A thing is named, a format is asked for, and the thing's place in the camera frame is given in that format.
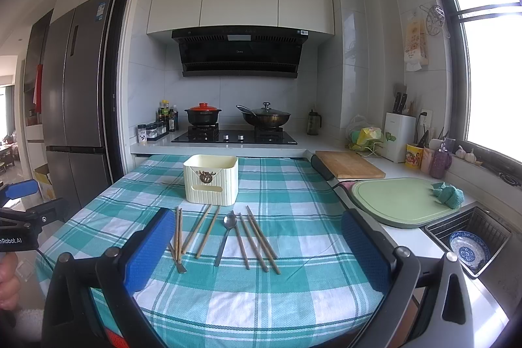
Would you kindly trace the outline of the person's left hand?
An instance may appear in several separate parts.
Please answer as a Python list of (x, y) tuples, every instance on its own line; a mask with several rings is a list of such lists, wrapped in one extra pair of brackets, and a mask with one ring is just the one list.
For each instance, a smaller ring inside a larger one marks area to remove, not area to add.
[(16, 276), (19, 264), (15, 252), (7, 252), (0, 263), (0, 307), (12, 311), (17, 307), (20, 298), (20, 280)]

